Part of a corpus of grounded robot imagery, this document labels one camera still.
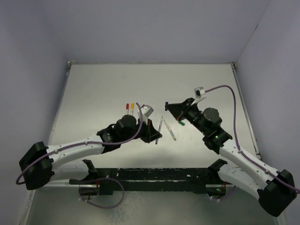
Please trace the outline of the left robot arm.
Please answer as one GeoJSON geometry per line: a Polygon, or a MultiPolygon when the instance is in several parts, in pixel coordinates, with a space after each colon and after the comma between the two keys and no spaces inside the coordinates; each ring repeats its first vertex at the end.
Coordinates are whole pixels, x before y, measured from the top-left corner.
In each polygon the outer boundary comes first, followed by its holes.
{"type": "Polygon", "coordinates": [[[35,190],[52,180],[60,180],[63,171],[59,167],[62,165],[114,151],[131,140],[141,139],[150,143],[159,138],[162,138],[162,134],[154,128],[151,119],[137,120],[134,116],[125,115],[116,123],[77,142],[49,146],[37,142],[19,161],[19,178],[24,181],[17,180],[16,184],[24,184],[27,190],[35,190]]]}

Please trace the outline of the red-end white pen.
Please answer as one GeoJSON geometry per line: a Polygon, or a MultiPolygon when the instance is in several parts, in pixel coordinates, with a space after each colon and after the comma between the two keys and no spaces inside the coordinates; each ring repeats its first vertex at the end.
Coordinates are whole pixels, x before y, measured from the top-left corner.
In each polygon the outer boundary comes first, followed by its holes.
{"type": "Polygon", "coordinates": [[[126,104],[126,115],[129,115],[129,103],[126,104]]]}

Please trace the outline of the blue-end white pen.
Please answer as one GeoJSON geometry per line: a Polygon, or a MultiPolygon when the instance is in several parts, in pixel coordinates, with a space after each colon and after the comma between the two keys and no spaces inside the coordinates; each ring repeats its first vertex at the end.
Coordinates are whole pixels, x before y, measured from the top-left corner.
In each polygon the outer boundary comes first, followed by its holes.
{"type": "MultiPolygon", "coordinates": [[[[162,116],[161,119],[160,119],[160,124],[159,124],[159,127],[158,127],[158,132],[159,132],[159,133],[160,133],[160,131],[161,131],[162,122],[163,122],[163,116],[162,116]]],[[[155,141],[155,144],[156,144],[156,145],[158,144],[158,141],[159,141],[159,138],[157,138],[156,141],[155,141]]]]}

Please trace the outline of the green-end white pen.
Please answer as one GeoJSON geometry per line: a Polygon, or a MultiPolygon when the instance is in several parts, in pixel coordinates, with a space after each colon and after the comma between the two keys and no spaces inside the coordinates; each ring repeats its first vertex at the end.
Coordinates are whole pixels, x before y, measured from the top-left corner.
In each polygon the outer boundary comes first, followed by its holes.
{"type": "Polygon", "coordinates": [[[176,141],[177,138],[176,138],[175,134],[173,133],[173,131],[172,131],[171,127],[169,126],[169,124],[166,122],[166,120],[164,120],[164,124],[166,125],[171,137],[173,138],[173,140],[176,141]]]}

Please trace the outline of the yellow-end white pen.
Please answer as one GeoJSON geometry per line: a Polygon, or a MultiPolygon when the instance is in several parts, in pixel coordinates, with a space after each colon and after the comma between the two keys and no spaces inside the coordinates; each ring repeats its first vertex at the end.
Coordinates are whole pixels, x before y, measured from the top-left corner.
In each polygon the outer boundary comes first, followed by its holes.
{"type": "Polygon", "coordinates": [[[130,114],[133,116],[134,115],[134,103],[131,103],[131,107],[130,107],[130,114]]]}

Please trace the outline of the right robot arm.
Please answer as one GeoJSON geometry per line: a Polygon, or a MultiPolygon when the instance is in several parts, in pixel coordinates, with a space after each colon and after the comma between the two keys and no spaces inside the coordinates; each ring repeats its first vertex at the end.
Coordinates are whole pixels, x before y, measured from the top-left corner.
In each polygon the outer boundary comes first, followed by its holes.
{"type": "Polygon", "coordinates": [[[215,108],[200,111],[193,98],[182,103],[166,104],[165,108],[177,120],[187,120],[203,135],[209,149],[234,163],[237,168],[222,165],[209,171],[209,180],[229,182],[251,194],[270,215],[278,217],[297,197],[293,175],[279,171],[239,148],[236,140],[221,128],[222,119],[215,108]]]}

